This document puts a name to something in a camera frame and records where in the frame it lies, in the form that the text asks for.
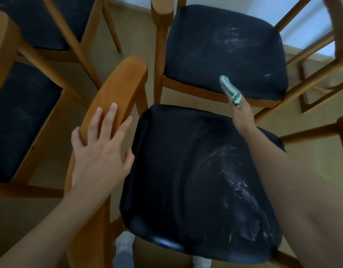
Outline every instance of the floor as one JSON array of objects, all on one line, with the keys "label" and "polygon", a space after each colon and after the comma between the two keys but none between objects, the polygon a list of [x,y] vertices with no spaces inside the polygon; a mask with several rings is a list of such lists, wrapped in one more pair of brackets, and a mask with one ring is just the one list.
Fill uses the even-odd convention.
[{"label": "floor", "polygon": [[[126,57],[135,55],[148,65],[149,79],[146,84],[149,106],[153,103],[153,71],[155,51],[155,26],[151,15],[147,12],[134,11],[126,8],[111,8],[117,34],[123,53],[117,53],[104,19],[101,17],[95,44],[90,58],[102,80],[106,80],[114,68]],[[92,99],[96,94],[92,82],[79,64],[51,63],[71,84],[81,88]],[[309,62],[310,70],[320,64]],[[328,80],[334,84],[340,81],[343,74]],[[320,96],[319,91],[311,91],[310,97]],[[161,103],[187,106],[203,109],[221,115],[230,116],[228,105],[195,98],[164,88]],[[67,166],[71,155],[70,133],[81,124],[86,110],[77,103],[66,108],[63,126],[56,128],[54,141],[51,143],[46,157],[37,169],[32,185],[63,188]],[[133,124],[123,143],[124,148],[131,146],[138,121],[138,114],[133,108]],[[314,111],[301,114],[298,100],[293,100],[283,108],[273,112],[258,125],[278,136],[306,130],[335,122],[343,115],[343,94]],[[288,154],[302,162],[309,170],[330,180],[343,191],[343,152],[338,137],[317,140],[306,144],[290,146]],[[122,185],[118,186],[112,195],[111,219],[118,215],[118,205]],[[2,199],[0,198],[0,256],[13,246],[40,222],[58,203],[58,199]],[[284,240],[282,251],[292,254]],[[135,266],[139,267],[191,267],[192,257],[174,251],[166,250],[136,239],[134,243]],[[59,268],[69,267],[66,257],[58,265]],[[213,261],[212,267],[248,267],[222,261]],[[253,267],[275,267],[264,264]]]}]

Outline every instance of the white wall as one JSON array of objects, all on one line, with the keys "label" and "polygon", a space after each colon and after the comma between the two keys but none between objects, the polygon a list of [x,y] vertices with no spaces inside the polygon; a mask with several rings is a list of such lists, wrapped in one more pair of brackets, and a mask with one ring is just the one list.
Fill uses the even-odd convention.
[{"label": "white wall", "polygon": [[[150,8],[150,0],[117,0]],[[187,0],[261,18],[275,25],[299,0]],[[283,44],[303,49],[331,29],[331,21],[322,0],[312,0],[281,32]],[[334,56],[334,43],[318,53]]]}]

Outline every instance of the foot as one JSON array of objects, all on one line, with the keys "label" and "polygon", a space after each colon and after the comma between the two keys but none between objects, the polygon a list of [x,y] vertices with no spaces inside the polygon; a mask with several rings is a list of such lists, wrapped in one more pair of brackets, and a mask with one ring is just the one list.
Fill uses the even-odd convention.
[{"label": "foot", "polygon": [[116,239],[116,255],[120,252],[129,252],[133,255],[133,242],[135,235],[123,231],[123,233]]},{"label": "foot", "polygon": [[211,259],[205,259],[203,257],[193,256],[194,268],[210,268]]}]

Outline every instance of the black chair seat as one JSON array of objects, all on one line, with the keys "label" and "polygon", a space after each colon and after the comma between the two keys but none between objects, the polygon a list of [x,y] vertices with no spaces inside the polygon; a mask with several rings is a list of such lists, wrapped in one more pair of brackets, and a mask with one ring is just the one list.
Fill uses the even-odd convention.
[{"label": "black chair seat", "polygon": [[226,75],[246,98],[281,100],[288,88],[281,36],[269,23],[202,6],[181,8],[169,33],[165,76],[222,93]]},{"label": "black chair seat", "polygon": [[0,182],[14,176],[60,96],[37,68],[14,64],[0,90]]},{"label": "black chair seat", "polygon": [[[260,129],[284,150],[281,140]],[[264,263],[282,233],[232,119],[153,105],[138,121],[120,212],[135,235],[189,255]]]},{"label": "black chair seat", "polygon": [[[54,0],[67,24],[81,41],[95,0]],[[0,0],[4,11],[20,27],[23,38],[38,49],[66,51],[70,47],[41,0]]]}]

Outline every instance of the hand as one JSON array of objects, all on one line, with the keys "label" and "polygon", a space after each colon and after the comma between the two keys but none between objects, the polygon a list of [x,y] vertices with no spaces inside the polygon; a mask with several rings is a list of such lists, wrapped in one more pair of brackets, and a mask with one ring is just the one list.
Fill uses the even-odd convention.
[{"label": "hand", "polygon": [[111,139],[111,130],[117,105],[113,103],[103,120],[100,137],[98,138],[98,124],[102,109],[97,111],[88,126],[88,143],[84,146],[80,140],[79,127],[71,136],[76,164],[72,174],[72,187],[85,186],[94,190],[101,197],[107,197],[130,172],[134,161],[131,149],[125,153],[121,161],[121,143],[129,128],[132,117],[128,117],[118,128]]},{"label": "hand", "polygon": [[232,99],[229,100],[232,110],[232,120],[238,132],[245,138],[249,131],[257,128],[250,104],[242,96],[240,109],[236,107]]}]

